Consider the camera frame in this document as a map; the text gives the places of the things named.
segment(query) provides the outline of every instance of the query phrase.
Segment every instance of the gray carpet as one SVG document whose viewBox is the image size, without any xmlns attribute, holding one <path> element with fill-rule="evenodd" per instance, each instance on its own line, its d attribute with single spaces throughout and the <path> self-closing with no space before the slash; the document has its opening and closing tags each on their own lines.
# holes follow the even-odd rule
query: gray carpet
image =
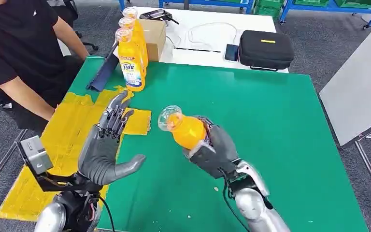
<svg viewBox="0 0 371 232">
<path fill-rule="evenodd" d="M 80 0 L 77 4 L 80 17 L 75 22 L 75 29 L 83 34 L 82 41 L 100 46 L 99 51 L 90 53 L 106 55 L 113 43 L 120 14 L 118 2 Z M 158 7 L 156 0 L 132 0 L 131 5 Z M 170 4 L 166 8 L 181 9 L 182 6 Z M 191 5 L 190 10 L 236 14 L 239 12 L 238 8 L 196 5 Z M 289 71 L 309 74 L 316 91 L 319 92 L 371 31 L 362 31 L 363 25 L 364 22 L 358 16 L 350 14 L 290 11 L 286 23 L 283 26 L 277 25 L 277 30 L 288 34 L 294 44 L 296 57 Z M 18 133 L 14 122 L 0 111 L 0 158 Z M 371 158 L 371 140 L 364 141 L 363 145 Z M 340 154 L 371 231 L 371 179 L 368 171 L 354 146 L 340 150 Z M 0 201 L 11 188 L 21 166 L 22 161 L 15 153 L 0 175 Z M 29 232 L 33 231 L 33 223 L 0 219 L 0 231 Z"/>
</svg>

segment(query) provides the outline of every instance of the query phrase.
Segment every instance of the yellow cloth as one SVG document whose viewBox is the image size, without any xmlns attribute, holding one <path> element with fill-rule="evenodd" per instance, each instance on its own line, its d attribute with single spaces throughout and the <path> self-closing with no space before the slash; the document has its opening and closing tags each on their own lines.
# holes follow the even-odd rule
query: yellow cloth
<svg viewBox="0 0 371 232">
<path fill-rule="evenodd" d="M 41 137 L 54 166 L 49 170 L 51 174 L 69 176 L 77 171 L 78 157 L 91 127 L 99 121 L 110 100 L 122 90 L 121 86 L 116 91 L 104 90 L 94 104 L 89 95 L 66 94 Z M 146 135 L 151 111 L 134 111 L 123 133 Z M 104 186 L 101 190 L 103 197 L 107 189 L 108 186 Z M 35 221 L 55 194 L 43 192 L 29 168 L 24 166 L 0 207 L 0 218 Z"/>
</svg>

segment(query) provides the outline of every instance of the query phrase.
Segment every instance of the clear bottle cap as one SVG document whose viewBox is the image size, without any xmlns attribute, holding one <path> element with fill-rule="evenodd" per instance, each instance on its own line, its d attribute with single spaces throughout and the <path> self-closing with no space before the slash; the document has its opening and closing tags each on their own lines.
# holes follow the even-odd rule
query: clear bottle cap
<svg viewBox="0 0 371 232">
<path fill-rule="evenodd" d="M 138 11 L 133 7 L 124 8 L 123 16 L 137 19 Z"/>
<path fill-rule="evenodd" d="M 132 32 L 127 28 L 119 28 L 116 31 L 116 40 L 119 42 L 129 42 L 131 39 Z"/>
<path fill-rule="evenodd" d="M 163 131 L 171 131 L 182 121 L 184 115 L 177 105 L 169 105 L 158 116 L 158 127 Z"/>
<path fill-rule="evenodd" d="M 127 28 L 133 30 L 134 28 L 134 19 L 130 17 L 123 17 L 119 20 L 119 26 L 122 28 Z"/>
</svg>

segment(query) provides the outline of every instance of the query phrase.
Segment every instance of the man's hand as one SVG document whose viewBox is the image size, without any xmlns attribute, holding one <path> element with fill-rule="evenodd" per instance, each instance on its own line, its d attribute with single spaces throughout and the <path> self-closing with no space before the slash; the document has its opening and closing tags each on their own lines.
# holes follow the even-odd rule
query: man's hand
<svg viewBox="0 0 371 232">
<path fill-rule="evenodd" d="M 72 49 L 82 60 L 86 59 L 89 53 L 69 24 L 59 17 L 56 24 L 53 25 L 53 30 L 56 37 L 66 44 L 67 47 Z"/>
<path fill-rule="evenodd" d="M 0 85 L 0 89 L 15 102 L 48 121 L 55 112 L 55 109 L 45 102 L 33 89 L 27 86 L 19 76 Z"/>
</svg>

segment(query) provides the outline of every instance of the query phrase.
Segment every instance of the green table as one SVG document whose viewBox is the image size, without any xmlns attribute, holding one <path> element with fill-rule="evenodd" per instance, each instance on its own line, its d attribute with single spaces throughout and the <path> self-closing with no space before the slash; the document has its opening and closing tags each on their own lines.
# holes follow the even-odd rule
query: green table
<svg viewBox="0 0 371 232">
<path fill-rule="evenodd" d="M 85 86 L 103 61 L 86 60 L 70 91 L 95 100 L 98 94 Z M 292 232 L 368 231 L 309 76 L 150 62 L 146 80 L 130 106 L 152 111 L 151 130 L 125 136 L 118 162 L 137 153 L 147 160 L 138 173 L 112 183 L 106 199 L 117 230 L 244 231 L 222 199 L 223 180 L 190 163 L 158 128 L 160 111 L 176 104 L 228 131 L 240 157 L 261 172 Z M 106 88 L 116 85 L 124 85 L 120 70 Z M 111 228 L 105 208 L 99 228 Z"/>
</svg>

